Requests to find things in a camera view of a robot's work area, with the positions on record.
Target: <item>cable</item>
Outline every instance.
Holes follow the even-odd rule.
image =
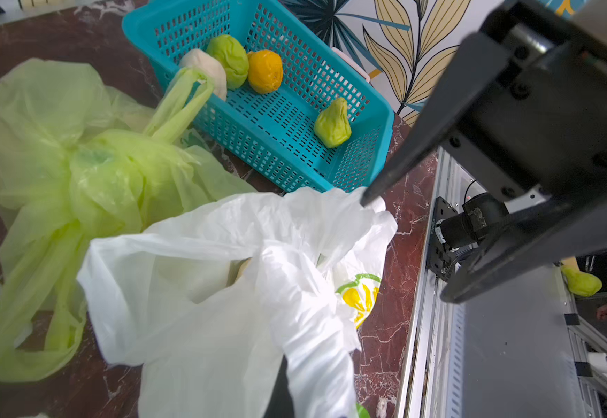
[[[464,192],[464,200],[463,200],[462,204],[466,203],[466,196],[469,194],[469,189],[471,188],[473,183],[475,183],[476,181],[477,180],[473,180],[469,183],[469,186],[466,188],[466,191]]]

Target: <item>teal mesh basket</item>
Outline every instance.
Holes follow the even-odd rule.
[[[347,63],[276,1],[157,0],[129,13],[125,35],[148,56],[163,89],[193,48],[229,33],[247,51],[270,49],[283,59],[281,87],[256,94],[248,82],[217,96],[194,125],[284,191],[310,186],[345,191],[368,185],[383,168],[394,113]],[[348,101],[352,136],[326,148],[313,133],[320,111]]]

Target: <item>red marble surface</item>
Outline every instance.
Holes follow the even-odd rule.
[[[133,3],[112,3],[118,7],[100,4],[68,9],[0,26],[0,77],[30,57],[88,62],[106,84],[143,105],[155,106],[162,93],[152,69],[124,38],[120,26],[120,10],[131,8]],[[390,153],[407,131],[408,126],[397,118]],[[214,151],[228,170],[258,190],[279,191],[231,153],[219,146]],[[397,400],[435,167],[436,159],[431,156],[384,196],[399,231],[387,252],[373,313],[359,330],[363,349],[353,355],[358,401],[372,417],[392,416]],[[5,235],[0,220],[0,244]],[[46,313],[37,316],[35,334],[45,332],[47,319]],[[140,368],[108,366],[103,361],[88,322],[81,347],[62,370],[39,382],[0,383],[0,417],[38,413],[52,418],[136,417],[139,385]]]

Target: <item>white plastic bag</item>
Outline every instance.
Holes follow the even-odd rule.
[[[298,418],[357,416],[358,312],[336,290],[380,276],[397,229],[361,192],[230,196],[92,240],[78,281],[106,361],[144,364],[141,417],[261,418],[283,354]]]

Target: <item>screw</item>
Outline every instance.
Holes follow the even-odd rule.
[[[510,94],[517,100],[524,100],[531,94],[531,89],[526,84],[515,83],[510,86]]]
[[[518,60],[526,60],[529,57],[529,49],[526,46],[518,46],[515,49],[515,58]]]
[[[501,193],[503,193],[504,196],[509,197],[511,199],[514,198],[515,196],[517,196],[517,193],[515,193],[515,189],[513,189],[512,187],[502,187]]]

